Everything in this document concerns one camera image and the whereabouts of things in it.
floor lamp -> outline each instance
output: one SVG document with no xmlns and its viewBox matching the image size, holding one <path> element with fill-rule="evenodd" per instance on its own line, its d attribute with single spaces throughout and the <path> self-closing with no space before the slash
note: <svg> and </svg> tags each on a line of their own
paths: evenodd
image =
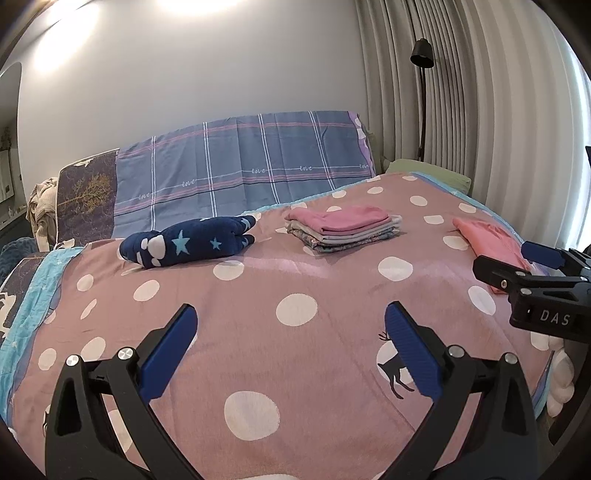
<svg viewBox="0 0 591 480">
<path fill-rule="evenodd" d="M 420 69 L 421 97 L 423 101 L 423 128 L 421 130 L 421 145 L 418 148 L 417 160 L 425 161 L 425 130 L 427 128 L 427 84 L 425 69 L 432 69 L 435 66 L 433 60 L 433 47 L 426 38 L 421 38 L 414 44 L 413 54 L 410 57 L 410 61 Z"/>
</svg>

black lamp shade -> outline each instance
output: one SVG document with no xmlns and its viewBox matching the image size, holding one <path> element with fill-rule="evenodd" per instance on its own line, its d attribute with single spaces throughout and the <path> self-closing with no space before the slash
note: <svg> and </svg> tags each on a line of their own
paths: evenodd
<svg viewBox="0 0 591 480">
<path fill-rule="evenodd" d="M 432 69 L 435 66 L 433 60 L 433 47 L 426 38 L 421 38 L 414 44 L 413 54 L 410 57 L 410 61 L 422 69 Z"/>
</svg>

white curtain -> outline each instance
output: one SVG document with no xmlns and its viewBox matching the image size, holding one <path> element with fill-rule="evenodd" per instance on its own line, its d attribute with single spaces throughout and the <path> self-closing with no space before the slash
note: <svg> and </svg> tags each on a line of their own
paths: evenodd
<svg viewBox="0 0 591 480">
<path fill-rule="evenodd" d="M 473 197 L 525 239 L 584 248 L 591 243 L 589 78 L 530 0 L 455 1 L 476 72 Z"/>
<path fill-rule="evenodd" d="M 356 0 L 368 89 L 370 132 L 379 158 L 415 158 L 419 145 L 418 78 L 410 55 L 413 25 L 404 0 Z"/>
<path fill-rule="evenodd" d="M 450 0 L 357 0 L 368 83 L 369 130 L 389 161 L 416 158 L 421 105 L 418 69 L 410 62 L 416 39 L 433 46 L 427 70 L 424 159 L 473 176 L 476 88 L 462 16 Z"/>
</svg>

pink folded shirt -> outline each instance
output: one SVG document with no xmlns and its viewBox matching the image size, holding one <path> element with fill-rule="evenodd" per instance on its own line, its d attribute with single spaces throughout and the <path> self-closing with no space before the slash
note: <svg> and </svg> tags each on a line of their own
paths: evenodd
<svg viewBox="0 0 591 480">
<path fill-rule="evenodd" d="M 454 218 L 453 225 L 468 240 L 476 255 L 485 255 L 522 270 L 532 271 L 531 264 L 521 255 L 521 246 L 503 228 L 483 220 Z M 503 291 L 492 289 L 495 293 Z"/>
<path fill-rule="evenodd" d="M 336 212 L 313 212 L 306 208 L 295 208 L 285 216 L 286 220 L 297 220 L 323 235 L 355 235 L 369 228 L 390 221 L 385 210 L 372 206 L 345 207 Z"/>
</svg>

folded clothes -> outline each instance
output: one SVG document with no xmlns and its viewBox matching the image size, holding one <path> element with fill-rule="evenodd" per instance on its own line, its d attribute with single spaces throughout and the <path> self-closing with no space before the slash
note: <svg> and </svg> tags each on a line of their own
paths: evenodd
<svg viewBox="0 0 591 480">
<path fill-rule="evenodd" d="M 401 222 L 402 217 L 396 215 L 393 216 L 389 222 L 384 223 L 383 225 L 363 230 L 361 233 L 356 233 L 355 235 L 322 235 L 321 233 L 312 230 L 312 228 L 310 228 L 307 225 L 304 225 L 303 223 L 298 222 L 297 220 L 291 220 L 287 222 L 287 229 L 302 230 L 303 232 L 313 236 L 319 242 L 326 245 L 342 245 L 352 242 L 358 242 L 360 240 L 365 240 L 366 238 L 370 238 L 374 235 L 379 235 L 388 230 L 392 230 L 393 228 L 400 230 Z"/>
<path fill-rule="evenodd" d="M 291 210 L 286 220 L 297 220 L 323 235 L 354 235 L 387 223 L 389 214 L 372 206 L 345 207 L 335 212 L 314 212 L 305 208 Z"/>
<path fill-rule="evenodd" d="M 119 253 L 144 268 L 231 257 L 254 243 L 245 234 L 255 224 L 251 215 L 187 220 L 161 232 L 134 233 L 121 242 Z"/>
<path fill-rule="evenodd" d="M 362 245 L 373 244 L 375 242 L 379 242 L 381 240 L 389 240 L 398 236 L 400 231 L 396 229 L 388 230 L 384 233 L 379 235 L 374 235 L 372 237 L 366 238 L 364 240 L 360 240 L 358 242 L 353 242 L 349 244 L 341 244 L 341 245 L 325 245 L 320 243 L 316 238 L 311 235 L 308 235 L 306 232 L 302 230 L 288 230 L 287 233 L 291 233 L 292 235 L 299 238 L 302 242 L 304 242 L 308 247 L 310 247 L 314 252 L 320 254 L 329 254 L 334 252 L 342 252 L 343 250 L 349 250 L 350 248 L 361 247 Z"/>
<path fill-rule="evenodd" d="M 468 240 L 477 256 L 485 255 L 522 270 L 532 271 L 532 265 L 521 255 L 519 242 L 505 229 L 483 220 L 454 218 L 452 223 Z M 496 288 L 491 289 L 494 293 L 506 293 Z"/>
</svg>

